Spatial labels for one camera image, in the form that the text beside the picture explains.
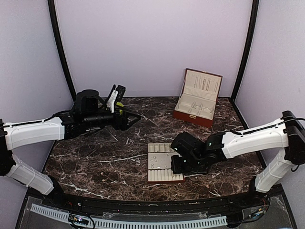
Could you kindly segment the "beige jewelry tray insert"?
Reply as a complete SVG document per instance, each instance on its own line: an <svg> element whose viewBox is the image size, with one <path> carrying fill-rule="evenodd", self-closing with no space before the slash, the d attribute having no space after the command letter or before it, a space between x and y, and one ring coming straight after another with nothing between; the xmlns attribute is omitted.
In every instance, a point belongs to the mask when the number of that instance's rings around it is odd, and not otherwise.
<svg viewBox="0 0 305 229"><path fill-rule="evenodd" d="M183 183L183 174L174 174L171 169L172 156L179 156L170 148L171 143L148 144L148 183Z"/></svg>

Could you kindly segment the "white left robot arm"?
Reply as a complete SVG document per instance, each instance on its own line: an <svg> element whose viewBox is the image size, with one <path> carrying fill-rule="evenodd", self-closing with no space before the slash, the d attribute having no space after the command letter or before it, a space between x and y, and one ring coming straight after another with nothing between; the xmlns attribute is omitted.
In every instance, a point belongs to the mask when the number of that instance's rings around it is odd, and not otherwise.
<svg viewBox="0 0 305 229"><path fill-rule="evenodd" d="M113 86L106 99L92 89L76 94L71 110L60 111L50 118L23 123L0 124L0 174L48 196L57 208L67 204L67 197L56 179L22 162L13 149L46 141L74 139L88 131L112 126L125 131L141 116L120 104L125 87Z"/></svg>

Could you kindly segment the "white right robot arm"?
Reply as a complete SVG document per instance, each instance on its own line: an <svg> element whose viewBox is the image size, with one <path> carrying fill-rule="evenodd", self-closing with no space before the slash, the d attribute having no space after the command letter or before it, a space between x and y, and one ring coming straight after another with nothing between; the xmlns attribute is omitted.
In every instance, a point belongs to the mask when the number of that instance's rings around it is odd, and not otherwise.
<svg viewBox="0 0 305 229"><path fill-rule="evenodd" d="M252 181L252 189L243 197L243 203L253 207L284 175L305 163L304 118L291 111L268 124L243 131L222 131L208 136L205 142L188 132L182 132L170 148L178 153L171 157L173 173L207 173L208 168L251 152L278 148L271 163Z"/></svg>

